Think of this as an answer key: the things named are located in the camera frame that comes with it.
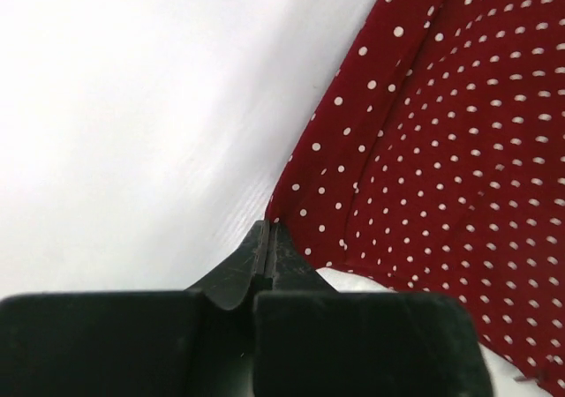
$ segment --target red cloth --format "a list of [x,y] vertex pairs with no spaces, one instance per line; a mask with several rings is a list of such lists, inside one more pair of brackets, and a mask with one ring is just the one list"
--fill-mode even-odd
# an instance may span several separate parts
[[378,0],[267,210],[565,395],[565,0]]

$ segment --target garment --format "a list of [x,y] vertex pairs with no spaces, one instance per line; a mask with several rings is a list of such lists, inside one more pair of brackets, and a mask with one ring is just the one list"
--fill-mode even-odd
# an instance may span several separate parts
[[565,0],[378,0],[267,210],[565,395]]

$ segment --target dark object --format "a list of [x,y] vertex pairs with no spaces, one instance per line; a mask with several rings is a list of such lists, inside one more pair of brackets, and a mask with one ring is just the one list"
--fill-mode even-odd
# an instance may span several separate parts
[[186,291],[15,296],[0,396],[490,397],[471,320],[430,294],[336,293],[257,222]]

